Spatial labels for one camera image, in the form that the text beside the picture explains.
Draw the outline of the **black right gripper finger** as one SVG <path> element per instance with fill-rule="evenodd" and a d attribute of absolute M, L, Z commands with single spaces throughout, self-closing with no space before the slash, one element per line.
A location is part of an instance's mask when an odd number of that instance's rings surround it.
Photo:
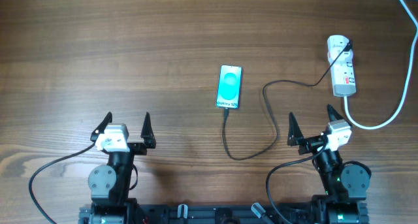
<path fill-rule="evenodd" d="M 352 128 L 352 124 L 347 122 L 346 119 L 340 115 L 331 104 L 327 105 L 327 114 L 329 117 L 329 122 L 327 124 L 328 128 Z"/>
<path fill-rule="evenodd" d="M 289 131 L 287 137 L 288 146 L 298 146 L 302 144 L 304 135 L 302 134 L 297 120 L 292 112 L 289 113 Z"/>

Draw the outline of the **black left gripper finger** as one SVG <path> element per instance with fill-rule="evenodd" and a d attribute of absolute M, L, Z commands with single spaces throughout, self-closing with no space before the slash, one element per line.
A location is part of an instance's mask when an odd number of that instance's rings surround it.
<path fill-rule="evenodd" d="M 95 142 L 100 134 L 104 133 L 106 126 L 112 123 L 112 113 L 108 112 L 107 115 L 104 117 L 103 121 L 92 131 L 90 140 Z"/>
<path fill-rule="evenodd" d="M 145 115 L 140 137 L 143 139 L 144 145 L 147 148 L 156 147 L 156 139 L 153 133 L 151 117 L 149 112 L 147 112 Z"/>

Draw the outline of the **white power strip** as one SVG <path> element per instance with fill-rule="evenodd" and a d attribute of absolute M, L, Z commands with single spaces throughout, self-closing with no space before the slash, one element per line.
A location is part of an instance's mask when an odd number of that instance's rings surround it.
<path fill-rule="evenodd" d="M 343 51 L 352 50 L 352 41 L 343 35 L 331 35 L 327 39 L 328 51 L 334 47 L 342 47 Z M 355 73 L 352 62 L 337 62 L 330 64 L 332 90 L 335 97 L 351 96 L 356 93 Z"/>

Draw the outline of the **teal screen smartphone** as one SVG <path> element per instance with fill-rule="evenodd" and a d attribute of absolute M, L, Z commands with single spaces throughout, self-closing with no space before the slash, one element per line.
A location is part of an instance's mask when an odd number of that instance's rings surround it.
<path fill-rule="evenodd" d="M 219 72 L 216 106 L 222 108 L 239 107 L 242 83 L 242 67 L 222 65 Z"/>

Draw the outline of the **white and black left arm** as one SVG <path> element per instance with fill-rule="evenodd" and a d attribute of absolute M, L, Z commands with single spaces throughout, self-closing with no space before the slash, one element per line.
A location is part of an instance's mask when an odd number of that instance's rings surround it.
<path fill-rule="evenodd" d="M 136 155 L 146 155 L 148 149 L 156 147 L 150 114 L 146 113 L 140 137 L 142 142 L 129 142 L 126 124 L 113 123 L 109 112 L 93 130 L 90 140 L 97 149 L 108 155 L 105 165 L 95 167 L 89 174 L 91 206 L 81 208 L 79 224 L 130 224 L 149 223 L 148 216 L 141 209 L 136 198 L 129 197 L 129 191 L 138 182 L 131 183 Z"/>

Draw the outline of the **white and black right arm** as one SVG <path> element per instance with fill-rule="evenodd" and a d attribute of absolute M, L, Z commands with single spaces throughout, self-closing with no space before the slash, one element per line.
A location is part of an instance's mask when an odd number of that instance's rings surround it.
<path fill-rule="evenodd" d="M 294 114 L 289 113 L 287 144 L 298 146 L 301 155 L 310 153 L 319 173 L 325 195 L 314 195 L 310 202 L 291 204 L 292 223 L 369 223 L 366 190 L 372 171 L 358 161 L 344 162 L 338 149 L 351 137 L 351 124 L 331 105 L 327 105 L 329 122 L 318 136 L 304 137 Z"/>

